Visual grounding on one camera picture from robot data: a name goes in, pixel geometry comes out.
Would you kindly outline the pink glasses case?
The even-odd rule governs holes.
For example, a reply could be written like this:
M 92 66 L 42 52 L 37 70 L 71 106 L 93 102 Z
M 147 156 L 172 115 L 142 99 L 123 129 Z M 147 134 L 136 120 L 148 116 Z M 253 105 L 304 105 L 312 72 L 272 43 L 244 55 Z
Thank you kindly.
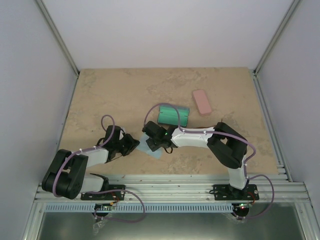
M 192 92 L 192 97 L 200 115 L 205 116 L 212 113 L 209 99 L 203 89 L 194 90 Z

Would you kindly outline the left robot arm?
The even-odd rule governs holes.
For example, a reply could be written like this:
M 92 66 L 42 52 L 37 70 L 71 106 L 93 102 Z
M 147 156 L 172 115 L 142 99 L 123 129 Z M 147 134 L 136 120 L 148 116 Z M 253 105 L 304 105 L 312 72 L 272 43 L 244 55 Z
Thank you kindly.
M 109 125 L 105 136 L 97 145 L 86 150 L 72 152 L 60 149 L 55 154 L 41 183 L 43 191 L 70 200 L 82 194 L 84 200 L 97 198 L 103 200 L 110 193 L 109 179 L 97 173 L 89 173 L 88 168 L 111 162 L 119 154 L 129 155 L 140 141 L 126 133 L 120 126 Z

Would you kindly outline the blue-grey glasses case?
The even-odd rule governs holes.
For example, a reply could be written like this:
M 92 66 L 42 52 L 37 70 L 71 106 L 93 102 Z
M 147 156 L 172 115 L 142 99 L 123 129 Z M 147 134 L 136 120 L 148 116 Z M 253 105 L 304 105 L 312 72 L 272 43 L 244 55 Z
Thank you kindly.
M 175 106 L 179 113 L 180 117 L 180 126 L 186 127 L 188 124 L 188 118 L 190 114 L 190 109 L 188 107 L 183 106 Z M 160 105 L 159 106 L 159 114 L 157 118 L 157 122 L 159 124 L 165 125 L 178 125 L 178 114 L 177 111 L 169 105 Z

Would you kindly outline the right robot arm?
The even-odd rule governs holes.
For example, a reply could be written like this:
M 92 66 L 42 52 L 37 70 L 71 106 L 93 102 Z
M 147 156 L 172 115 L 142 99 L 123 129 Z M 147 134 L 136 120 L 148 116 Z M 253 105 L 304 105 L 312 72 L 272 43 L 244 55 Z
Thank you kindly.
M 216 185 L 218 199 L 241 200 L 248 193 L 244 159 L 247 154 L 247 140 L 224 122 L 207 128 L 164 128 L 153 121 L 147 122 L 142 132 L 148 136 L 146 143 L 151 151 L 181 147 L 209 149 L 216 159 L 227 167 L 229 184 Z

